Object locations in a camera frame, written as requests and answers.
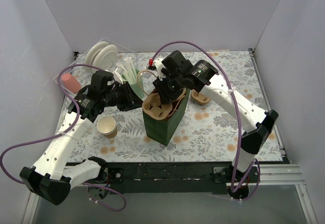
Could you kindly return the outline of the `brown cardboard cup carrier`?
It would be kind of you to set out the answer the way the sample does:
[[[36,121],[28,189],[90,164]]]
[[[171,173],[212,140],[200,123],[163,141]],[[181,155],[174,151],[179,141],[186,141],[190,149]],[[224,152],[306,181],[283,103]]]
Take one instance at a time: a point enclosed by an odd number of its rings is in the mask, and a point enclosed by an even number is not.
[[[174,100],[171,104],[162,104],[158,93],[150,94],[142,104],[142,110],[145,114],[155,120],[164,120],[172,116],[182,100],[185,98],[186,90]]]

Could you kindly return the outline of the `green brown paper bag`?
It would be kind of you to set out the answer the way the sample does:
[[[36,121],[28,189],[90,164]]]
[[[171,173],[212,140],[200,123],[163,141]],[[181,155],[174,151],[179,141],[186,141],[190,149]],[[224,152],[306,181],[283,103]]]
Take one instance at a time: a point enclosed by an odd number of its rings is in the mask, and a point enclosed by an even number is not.
[[[174,132],[176,131],[179,123],[181,122],[185,114],[185,109],[189,97],[189,90],[188,89],[184,89],[184,90],[186,90],[185,98],[182,100],[176,112],[172,116],[164,120],[155,120],[142,111],[145,131],[148,138],[157,141],[158,143],[164,146],[167,146],[169,144]],[[145,93],[146,98],[152,93],[158,93],[158,92],[156,89],[154,89],[150,93]]]

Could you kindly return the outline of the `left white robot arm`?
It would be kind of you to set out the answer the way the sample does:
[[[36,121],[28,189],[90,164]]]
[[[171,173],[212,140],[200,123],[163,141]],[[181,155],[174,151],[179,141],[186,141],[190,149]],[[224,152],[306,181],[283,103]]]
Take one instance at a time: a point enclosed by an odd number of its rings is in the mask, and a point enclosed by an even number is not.
[[[21,170],[23,183],[32,193],[59,205],[75,186],[91,179],[96,183],[105,182],[107,163],[101,158],[92,156],[70,169],[65,169],[66,163],[78,141],[106,107],[117,107],[124,112],[141,106],[142,97],[128,82],[116,82],[110,72],[95,72],[91,84],[80,89],[68,106],[60,136],[51,141],[32,167]]]

